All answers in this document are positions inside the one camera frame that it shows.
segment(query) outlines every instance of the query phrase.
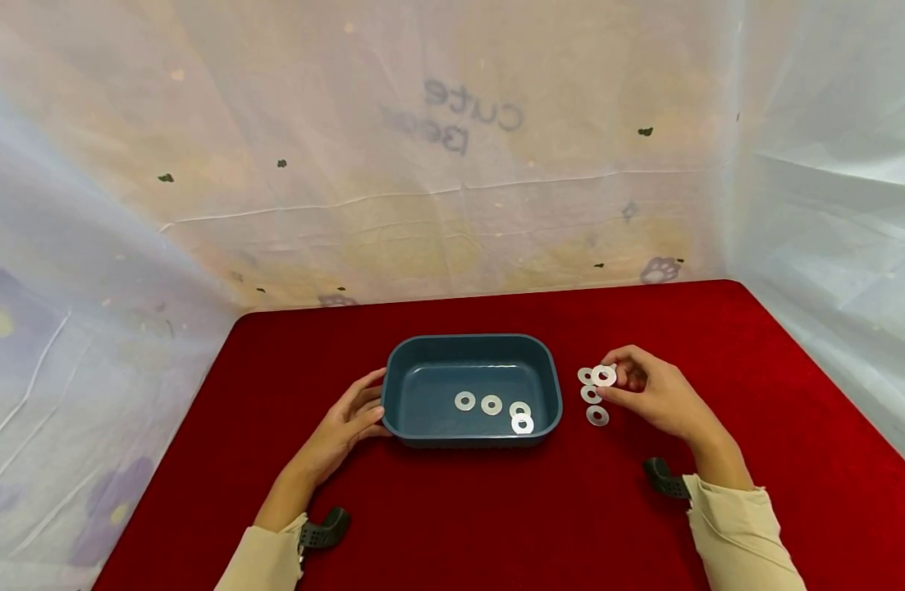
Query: black clamp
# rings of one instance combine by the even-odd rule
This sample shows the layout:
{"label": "black clamp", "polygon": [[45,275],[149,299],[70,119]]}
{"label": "black clamp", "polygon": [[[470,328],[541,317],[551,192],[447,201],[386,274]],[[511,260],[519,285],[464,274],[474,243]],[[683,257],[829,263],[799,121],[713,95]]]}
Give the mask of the black clamp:
{"label": "black clamp", "polygon": [[335,506],[328,512],[327,517],[324,517],[320,526],[309,521],[301,527],[299,543],[302,547],[310,548],[335,546],[344,537],[348,526],[350,526],[350,514],[345,511],[343,506]]}
{"label": "black clamp", "polygon": [[666,497],[687,498],[691,496],[688,493],[688,486],[682,480],[682,477],[674,477],[669,469],[668,463],[662,458],[650,458],[642,463],[643,471],[649,484],[657,493],[663,493]]}

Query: tray rim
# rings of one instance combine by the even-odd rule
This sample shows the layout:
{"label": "tray rim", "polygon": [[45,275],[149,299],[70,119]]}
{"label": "tray rim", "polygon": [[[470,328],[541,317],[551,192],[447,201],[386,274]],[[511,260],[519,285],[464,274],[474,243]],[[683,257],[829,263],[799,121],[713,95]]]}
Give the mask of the tray rim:
{"label": "tray rim", "polygon": [[[551,349],[547,348],[547,345],[544,344],[544,341],[541,341],[540,338],[533,337],[531,335],[526,335],[524,333],[467,333],[462,335],[416,335],[415,337],[406,338],[406,340],[397,344],[394,347],[394,350],[391,350],[390,356],[387,357],[387,373],[383,376],[383,392],[387,392],[387,384],[390,380],[390,366],[392,363],[392,359],[394,359],[394,355],[404,344],[407,344],[412,341],[419,341],[423,338],[466,338],[466,337],[520,337],[527,338],[529,341],[534,341],[537,343],[544,352],[547,353],[547,363],[549,363],[551,367],[551,375],[554,379],[554,386],[557,388],[557,412],[554,416],[551,424],[547,425],[547,428],[538,431],[537,433],[511,433],[504,435],[457,435],[454,437],[438,437],[435,435],[426,436],[426,435],[409,435],[402,431],[397,430],[394,425],[390,424],[387,419],[387,415],[384,412],[383,415],[383,427],[385,427],[388,431],[394,434],[397,439],[403,441],[436,441],[436,442],[467,442],[467,441],[486,441],[486,440],[519,440],[519,439],[529,439],[529,440],[541,440],[544,439],[547,435],[557,428],[557,424],[560,422],[560,418],[564,416],[564,396],[563,393],[560,392],[560,380],[557,378],[557,366],[554,364],[554,356],[551,354]],[[380,401],[385,408],[386,401],[383,399]]]}

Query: metal washer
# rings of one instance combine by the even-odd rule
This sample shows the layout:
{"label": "metal washer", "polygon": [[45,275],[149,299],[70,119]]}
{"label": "metal washer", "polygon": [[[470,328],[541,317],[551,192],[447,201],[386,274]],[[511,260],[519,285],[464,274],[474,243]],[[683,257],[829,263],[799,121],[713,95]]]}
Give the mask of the metal washer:
{"label": "metal washer", "polygon": [[501,412],[501,399],[495,394],[488,394],[488,396],[482,398],[482,410],[485,415],[497,415],[497,413]]}
{"label": "metal washer", "polygon": [[577,369],[577,379],[580,380],[581,384],[593,386],[593,369],[588,367]]}
{"label": "metal washer", "polygon": [[602,398],[600,398],[600,394],[596,393],[596,386],[583,386],[580,388],[580,396],[587,402],[592,405],[595,405],[597,402],[600,402]]}
{"label": "metal washer", "polygon": [[512,430],[518,435],[527,435],[534,430],[534,419],[531,415],[519,413],[512,417]]}
{"label": "metal washer", "polygon": [[471,410],[475,408],[475,394],[472,394],[472,392],[459,392],[456,394],[455,408],[459,410]]}
{"label": "metal washer", "polygon": [[512,405],[508,406],[508,415],[527,415],[531,416],[531,406],[528,403],[515,400]]}
{"label": "metal washer", "polygon": [[[606,373],[609,377],[607,379],[600,378],[601,373]],[[591,376],[596,386],[608,387],[616,384],[616,369],[613,366],[598,365],[593,368]]]}
{"label": "metal washer", "polygon": [[587,408],[587,421],[597,427],[605,427],[610,422],[610,413],[600,405],[592,405]]}

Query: white fabric backdrop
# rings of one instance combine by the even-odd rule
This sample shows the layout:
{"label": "white fabric backdrop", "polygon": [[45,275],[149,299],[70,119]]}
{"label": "white fabric backdrop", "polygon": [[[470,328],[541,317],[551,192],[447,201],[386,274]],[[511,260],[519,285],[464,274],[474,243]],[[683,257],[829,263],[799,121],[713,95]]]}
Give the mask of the white fabric backdrop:
{"label": "white fabric backdrop", "polygon": [[725,276],[905,455],[905,1],[0,1],[0,589],[246,311]]}

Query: left hand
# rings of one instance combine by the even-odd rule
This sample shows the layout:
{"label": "left hand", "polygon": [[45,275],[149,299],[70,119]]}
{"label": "left hand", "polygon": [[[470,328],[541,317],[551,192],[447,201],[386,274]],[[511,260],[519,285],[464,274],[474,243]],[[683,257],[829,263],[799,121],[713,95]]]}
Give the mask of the left hand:
{"label": "left hand", "polygon": [[290,467],[313,486],[327,480],[360,440],[390,435],[383,425],[377,424],[383,418],[382,387],[369,387],[385,373],[386,369],[377,369],[348,387],[291,460]]}

